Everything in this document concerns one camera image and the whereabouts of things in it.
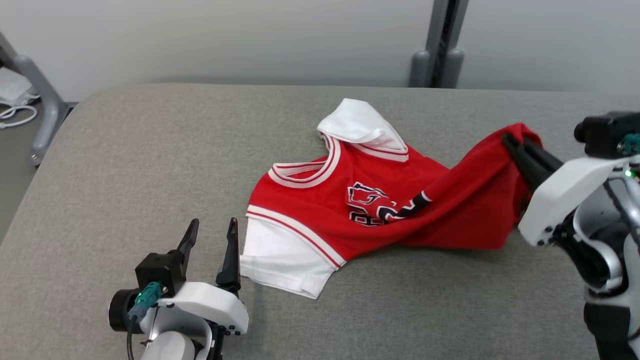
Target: floor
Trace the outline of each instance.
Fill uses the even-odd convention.
[[[36,173],[36,168],[27,162],[31,144],[40,127],[42,103],[38,103],[36,108],[39,114],[31,122],[0,130],[0,243]],[[12,121],[28,116],[30,112],[24,110]]]

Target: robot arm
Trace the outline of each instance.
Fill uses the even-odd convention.
[[[142,360],[222,360],[225,336],[247,332],[249,314],[238,295],[237,220],[229,223],[217,286],[186,280],[198,225],[198,219],[191,221],[175,250],[151,253],[136,267],[139,288],[120,290],[111,299],[109,324],[127,332],[130,360],[132,333],[148,335]]]
[[[584,320],[603,360],[640,359],[640,113],[589,117],[575,130],[586,158],[562,164],[531,143],[503,139],[531,190],[518,228],[557,245],[585,282]]]

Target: white wall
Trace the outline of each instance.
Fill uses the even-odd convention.
[[[639,0],[470,0],[458,88],[640,94]]]
[[[0,0],[65,101],[141,81],[406,86],[433,0]]]

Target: white cable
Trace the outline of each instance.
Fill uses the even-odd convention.
[[[2,105],[7,105],[7,106],[11,106],[10,104],[7,104],[6,102],[2,102],[0,101],[0,104]],[[21,126],[24,125],[26,123],[28,123],[29,121],[33,120],[36,118],[36,116],[38,116],[38,110],[30,105],[20,105],[20,106],[14,106],[12,108],[9,108],[8,110],[5,110],[3,112],[0,113],[0,120],[7,120],[12,118],[13,116],[15,116],[15,113],[18,110],[31,110],[33,111],[33,115],[24,119],[24,120],[20,120],[20,121],[16,121],[16,122],[0,122],[0,130],[2,129],[6,129],[9,127],[16,127],[16,126]]]

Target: white fabric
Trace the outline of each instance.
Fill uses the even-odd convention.
[[[249,205],[246,210],[246,216],[291,231],[292,234],[311,246],[327,263],[333,264],[332,266],[336,270],[346,263],[346,260],[343,259],[331,245],[305,224],[302,224],[294,218],[255,205]]]
[[[317,299],[335,269],[293,231],[248,219],[240,255],[241,275],[259,284]]]
[[[343,99],[338,108],[318,124],[317,130],[373,149],[407,151],[396,130],[366,101]]]

